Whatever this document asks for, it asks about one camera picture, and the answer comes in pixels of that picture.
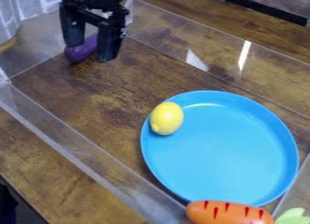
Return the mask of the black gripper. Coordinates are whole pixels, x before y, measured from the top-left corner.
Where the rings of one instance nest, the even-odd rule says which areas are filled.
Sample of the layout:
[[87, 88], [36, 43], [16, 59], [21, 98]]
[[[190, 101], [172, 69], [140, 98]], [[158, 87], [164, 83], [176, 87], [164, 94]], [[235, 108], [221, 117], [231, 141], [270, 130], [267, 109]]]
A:
[[99, 25], [96, 58], [104, 63], [118, 57], [126, 37], [126, 16], [130, 12], [123, 0], [61, 0], [59, 19], [64, 43], [75, 47], [84, 43], [86, 23]]

